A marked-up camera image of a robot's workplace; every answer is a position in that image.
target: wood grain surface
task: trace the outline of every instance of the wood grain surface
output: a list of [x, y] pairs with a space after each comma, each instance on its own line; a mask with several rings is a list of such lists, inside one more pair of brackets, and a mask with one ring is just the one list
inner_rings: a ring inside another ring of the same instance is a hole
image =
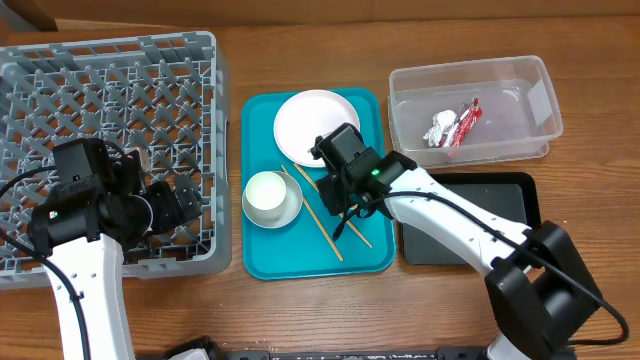
[[[483, 345], [497, 327], [470, 268], [409, 266], [398, 254], [379, 274], [262, 282], [242, 261], [240, 116], [252, 96], [361, 86], [375, 93], [387, 131], [388, 77], [403, 67], [540, 56], [565, 125], [542, 159], [446, 171], [524, 171], [542, 218], [567, 229], [608, 301], [640, 326], [640, 18], [518, 19], [339, 26], [213, 28], [231, 64], [233, 261], [218, 275], [126, 280], [134, 347], [164, 351], [210, 335], [225, 350], [432, 349]], [[160, 33], [163, 29], [10, 35], [11, 44]], [[50, 289], [0, 294], [0, 358], [60, 359]], [[580, 338], [616, 336], [599, 311]], [[638, 359], [637, 338], [579, 349], [582, 359]]]

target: teal tray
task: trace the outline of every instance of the teal tray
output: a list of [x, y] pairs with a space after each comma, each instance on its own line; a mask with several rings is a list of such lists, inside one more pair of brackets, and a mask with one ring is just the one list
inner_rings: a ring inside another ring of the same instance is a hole
[[[378, 100], [361, 88], [336, 89], [356, 109], [360, 118], [360, 132], [365, 144], [385, 153], [384, 135], [380, 122]], [[340, 222], [331, 216], [318, 193], [293, 167], [273, 137], [276, 113], [290, 97], [297, 94], [276, 93], [253, 97], [242, 109], [242, 189], [254, 174], [260, 171], [282, 171], [287, 168], [300, 184], [302, 192], [320, 222], [329, 234]], [[317, 180], [326, 175], [326, 169], [304, 168]], [[369, 240], [369, 248], [349, 227], [345, 227], [336, 246], [344, 257], [340, 261], [309, 211], [303, 206], [291, 224], [280, 229], [260, 228], [242, 215], [242, 242], [244, 265], [247, 271], [261, 280], [294, 279], [315, 276], [348, 275], [385, 270], [396, 254], [393, 223], [380, 213], [368, 219], [354, 218], [353, 224]]]

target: dish rack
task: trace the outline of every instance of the dish rack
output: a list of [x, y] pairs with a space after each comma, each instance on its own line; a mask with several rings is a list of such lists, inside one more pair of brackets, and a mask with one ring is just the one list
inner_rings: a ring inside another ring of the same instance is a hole
[[[148, 176], [191, 177], [202, 216], [141, 242], [123, 276], [216, 273], [231, 262], [227, 179], [229, 68], [209, 32], [0, 48], [0, 185], [53, 164], [53, 146], [99, 137], [152, 160]], [[0, 227], [32, 247], [26, 224], [56, 171], [19, 182], [0, 203]], [[46, 286], [40, 264], [0, 242], [0, 289]]]

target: wooden chopstick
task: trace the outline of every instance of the wooden chopstick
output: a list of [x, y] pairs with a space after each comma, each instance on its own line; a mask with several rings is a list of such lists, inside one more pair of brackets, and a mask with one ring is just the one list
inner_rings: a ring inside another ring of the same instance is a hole
[[[282, 166], [282, 171], [284, 171], [285, 174], [289, 175], [289, 172], [287, 171], [287, 168], [285, 168], [284, 165], [280, 165], [280, 166]], [[318, 217], [316, 216], [316, 213], [313, 212], [313, 210], [311, 209], [311, 205], [309, 205], [309, 203], [307, 202], [307, 199], [304, 198], [304, 195], [302, 195], [302, 202], [304, 203], [304, 206], [307, 208], [307, 210], [309, 210], [309, 213], [311, 214], [311, 217], [313, 217], [313, 220], [318, 225], [318, 228], [320, 228], [320, 231], [322, 231], [322, 234], [324, 235], [324, 238], [327, 239], [327, 241], [329, 242], [329, 245], [331, 245], [331, 248], [333, 249], [333, 252], [336, 253], [336, 256], [338, 257], [338, 259], [340, 261], [344, 261], [344, 258], [342, 257], [342, 254], [340, 254], [340, 251], [336, 247], [336, 244], [334, 244], [333, 240], [331, 240], [331, 237], [329, 237], [329, 234], [327, 233], [327, 230], [324, 229], [324, 226], [322, 226], [322, 224], [320, 223], [320, 220], [318, 220]]]
[[[304, 178], [305, 178], [305, 179], [307, 179], [307, 181], [309, 182], [309, 184], [311, 184], [311, 186], [313, 186], [313, 188], [314, 188], [314, 189], [316, 189], [316, 191], [317, 191], [317, 192], [320, 192], [320, 191], [318, 191], [318, 187], [316, 186], [316, 183], [315, 183], [315, 182], [313, 182], [313, 180], [309, 177], [309, 175], [308, 175], [304, 170], [302, 170], [302, 168], [300, 167], [300, 165], [298, 165], [298, 164], [296, 164], [296, 163], [293, 163], [293, 166], [295, 166], [295, 168], [298, 170], [298, 172], [299, 172], [300, 174], [302, 174], [302, 176], [304, 176]], [[373, 248], [373, 245], [371, 245], [371, 243], [367, 240], [367, 238], [366, 238], [366, 237], [364, 237], [364, 235], [362, 235], [362, 233], [360, 232], [360, 230], [358, 230], [358, 229], [356, 228], [356, 226], [355, 226], [355, 225], [353, 225], [353, 223], [351, 222], [351, 220], [347, 221], [347, 225], [349, 225], [349, 227], [351, 228], [351, 230], [353, 230], [353, 232], [355, 232], [355, 233], [356, 233], [356, 235], [358, 235], [358, 237], [359, 237], [360, 239], [362, 239], [362, 241], [364, 241], [364, 243], [365, 243], [365, 244], [367, 244], [367, 246], [368, 246], [369, 248]]]

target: white bowl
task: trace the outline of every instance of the white bowl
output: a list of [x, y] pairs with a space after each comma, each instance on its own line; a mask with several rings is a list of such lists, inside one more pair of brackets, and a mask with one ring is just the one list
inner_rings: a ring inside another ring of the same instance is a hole
[[256, 212], [256, 209], [249, 203], [246, 189], [242, 194], [242, 210], [244, 210], [244, 214], [252, 223], [265, 229], [277, 229], [289, 224], [298, 216], [302, 208], [303, 195], [298, 182], [291, 175], [283, 172], [274, 171], [273, 173], [280, 176], [287, 187], [283, 202], [284, 210], [279, 216], [275, 218], [261, 217], [260, 212]]

